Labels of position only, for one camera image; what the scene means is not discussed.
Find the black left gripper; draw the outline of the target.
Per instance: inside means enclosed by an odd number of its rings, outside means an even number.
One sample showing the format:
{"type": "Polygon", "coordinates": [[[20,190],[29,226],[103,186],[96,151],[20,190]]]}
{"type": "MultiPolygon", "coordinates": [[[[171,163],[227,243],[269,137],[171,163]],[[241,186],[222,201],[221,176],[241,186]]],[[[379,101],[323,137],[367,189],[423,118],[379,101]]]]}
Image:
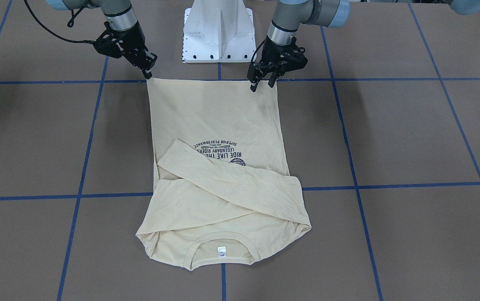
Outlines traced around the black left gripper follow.
{"type": "Polygon", "coordinates": [[[305,48],[296,45],[297,38],[292,36],[291,44],[278,45],[270,40],[269,37],[255,50],[258,52],[262,48],[262,57],[259,62],[255,62],[254,56],[249,63],[247,79],[251,83],[251,91],[255,93],[260,80],[266,75],[270,75],[268,86],[274,88],[278,78],[284,76],[286,72],[301,70],[305,68],[308,59],[305,57],[305,48]]]}

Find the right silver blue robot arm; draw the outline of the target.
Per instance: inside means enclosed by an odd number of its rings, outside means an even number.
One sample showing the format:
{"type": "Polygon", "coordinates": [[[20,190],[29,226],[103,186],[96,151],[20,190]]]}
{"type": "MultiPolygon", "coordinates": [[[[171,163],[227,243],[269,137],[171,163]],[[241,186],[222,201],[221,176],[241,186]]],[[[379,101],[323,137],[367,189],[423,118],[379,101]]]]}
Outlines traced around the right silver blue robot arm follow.
{"type": "Polygon", "coordinates": [[[91,41],[94,49],[111,58],[123,57],[141,70],[144,78],[152,77],[157,55],[146,47],[144,33],[129,0],[48,0],[47,3],[55,10],[100,8],[106,17],[105,30],[91,41]]]}

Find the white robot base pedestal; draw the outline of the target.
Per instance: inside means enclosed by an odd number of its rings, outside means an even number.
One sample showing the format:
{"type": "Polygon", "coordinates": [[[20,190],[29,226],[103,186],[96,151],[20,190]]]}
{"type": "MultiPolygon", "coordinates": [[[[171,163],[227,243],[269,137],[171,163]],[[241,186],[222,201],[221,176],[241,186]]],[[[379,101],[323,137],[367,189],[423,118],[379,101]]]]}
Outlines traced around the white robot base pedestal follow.
{"type": "Polygon", "coordinates": [[[245,63],[255,56],[253,11],[242,0],[196,0],[184,11],[182,61],[245,63]]]}

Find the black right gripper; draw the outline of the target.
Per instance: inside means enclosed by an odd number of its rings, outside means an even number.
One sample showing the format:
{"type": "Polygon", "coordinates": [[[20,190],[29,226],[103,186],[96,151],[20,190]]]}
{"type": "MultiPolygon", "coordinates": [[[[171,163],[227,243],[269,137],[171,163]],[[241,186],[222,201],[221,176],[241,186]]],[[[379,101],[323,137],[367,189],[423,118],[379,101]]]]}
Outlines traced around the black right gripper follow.
{"type": "Polygon", "coordinates": [[[150,53],[145,44],[145,36],[140,23],[124,31],[110,29],[114,39],[113,58],[125,57],[133,66],[143,70],[144,78],[152,78],[151,69],[157,60],[157,55],[150,53]]]}

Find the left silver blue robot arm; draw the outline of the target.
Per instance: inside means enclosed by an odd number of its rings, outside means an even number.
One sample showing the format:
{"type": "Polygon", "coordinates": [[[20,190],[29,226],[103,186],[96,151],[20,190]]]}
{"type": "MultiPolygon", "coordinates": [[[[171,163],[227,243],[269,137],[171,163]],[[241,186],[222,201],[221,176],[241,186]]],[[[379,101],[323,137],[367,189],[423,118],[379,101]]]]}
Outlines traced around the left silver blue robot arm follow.
{"type": "MultiPolygon", "coordinates": [[[[480,12],[480,0],[409,0],[402,1],[410,8],[418,5],[440,3],[458,15],[473,15],[480,12]]],[[[263,78],[270,74],[268,85],[274,87],[278,78],[286,72],[301,70],[308,59],[305,48],[296,45],[296,32],[300,24],[327,28],[342,27],[351,11],[349,0],[279,0],[265,40],[254,50],[249,63],[247,79],[255,92],[263,78]],[[262,47],[261,59],[255,55],[262,47]]]]}

